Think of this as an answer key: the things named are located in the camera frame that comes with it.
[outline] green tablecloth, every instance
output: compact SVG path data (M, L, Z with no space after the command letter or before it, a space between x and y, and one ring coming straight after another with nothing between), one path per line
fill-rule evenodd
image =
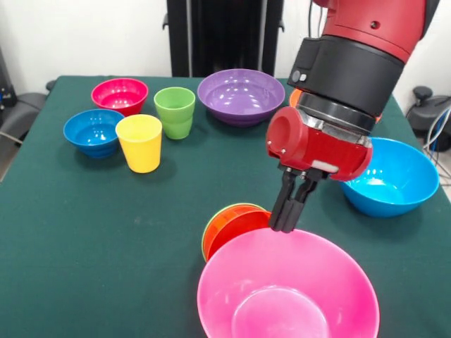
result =
M120 152L86 158L62 129L94 108L90 92L105 79L58 80L0 186L2 338L204 337L196 293L207 220L241 201L272 208L280 189L282 172L265 150L267 123L228 127L200 102L192 134L163 139L155 173L130 172ZM156 91L199 84L143 80L151 114ZM394 100L374 135L417 145ZM404 216L368 218L329 181L311 195L299 226L341 246L366 271L380 302L380 338L451 337L450 216L440 188Z

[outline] red robot arm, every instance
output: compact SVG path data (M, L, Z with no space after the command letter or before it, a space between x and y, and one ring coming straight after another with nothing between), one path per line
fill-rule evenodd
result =
M270 226L294 229L319 180L352 180L371 160L369 134L439 0L314 0L328 8L319 39L304 39L288 84L302 90L266 135L283 186ZM304 178L296 195L295 178Z

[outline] purple bowl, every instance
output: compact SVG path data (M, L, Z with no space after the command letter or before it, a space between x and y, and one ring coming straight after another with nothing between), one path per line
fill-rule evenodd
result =
M227 69L206 77L197 96L218 120L249 127L273 115L285 100L285 90L274 77L258 70Z

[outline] green cup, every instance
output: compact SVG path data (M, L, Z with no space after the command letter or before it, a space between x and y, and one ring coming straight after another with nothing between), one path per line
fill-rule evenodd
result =
M196 95L189 89L169 87L154 96L156 112L170 139L184 139L190 134Z

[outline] blue bowl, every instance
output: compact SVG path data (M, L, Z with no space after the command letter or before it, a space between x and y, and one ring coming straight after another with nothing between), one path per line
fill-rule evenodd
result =
M106 158L117 150L116 125L124 116L108 109L83 111L66 122L64 137L92 158Z
M437 169L419 150L392 139L372 138L373 158L365 173L341 182L362 213L387 218L407 213L437 191Z

